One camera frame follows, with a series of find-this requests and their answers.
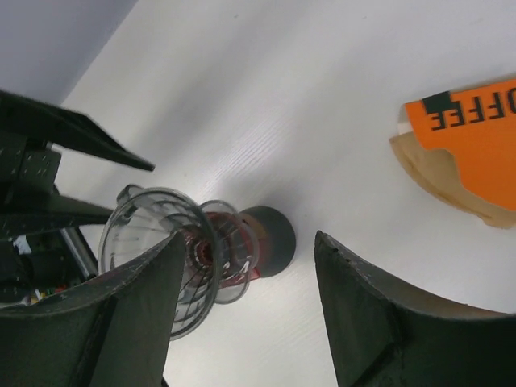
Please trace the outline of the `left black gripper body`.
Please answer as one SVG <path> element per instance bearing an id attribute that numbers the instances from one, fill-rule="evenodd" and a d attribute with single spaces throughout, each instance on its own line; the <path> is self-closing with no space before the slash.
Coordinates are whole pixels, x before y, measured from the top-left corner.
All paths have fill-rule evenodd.
<path id="1" fill-rule="evenodd" d="M 28 306 L 33 293 L 61 286 L 63 229 L 97 222 L 97 207 L 61 195 L 54 181 L 61 154 L 39 141 L 1 134 L 1 305 Z"/>

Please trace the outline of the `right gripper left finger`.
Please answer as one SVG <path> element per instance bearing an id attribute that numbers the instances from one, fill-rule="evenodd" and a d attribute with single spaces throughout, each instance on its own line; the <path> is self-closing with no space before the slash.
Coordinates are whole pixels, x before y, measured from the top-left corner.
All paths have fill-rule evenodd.
<path id="1" fill-rule="evenodd" d="M 1 311 L 3 386 L 164 386 L 185 239 L 33 306 Z"/>

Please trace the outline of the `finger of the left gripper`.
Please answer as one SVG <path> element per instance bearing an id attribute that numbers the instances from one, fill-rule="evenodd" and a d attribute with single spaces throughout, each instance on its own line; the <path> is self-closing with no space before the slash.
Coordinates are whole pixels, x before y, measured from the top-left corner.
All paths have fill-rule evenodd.
<path id="1" fill-rule="evenodd" d="M 1 205 L 1 237 L 105 224 L 113 210 L 58 193 L 13 198 Z"/>
<path id="2" fill-rule="evenodd" d="M 89 116 L 3 90 L 1 129 L 135 169 L 155 165 L 129 152 Z"/>

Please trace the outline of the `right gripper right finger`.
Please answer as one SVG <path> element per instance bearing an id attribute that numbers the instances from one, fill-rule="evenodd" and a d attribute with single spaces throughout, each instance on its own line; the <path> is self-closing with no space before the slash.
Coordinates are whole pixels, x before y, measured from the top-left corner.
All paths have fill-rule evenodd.
<path id="1" fill-rule="evenodd" d="M 515 316 L 442 298 L 318 231 L 314 261 L 340 386 L 513 386 Z"/>

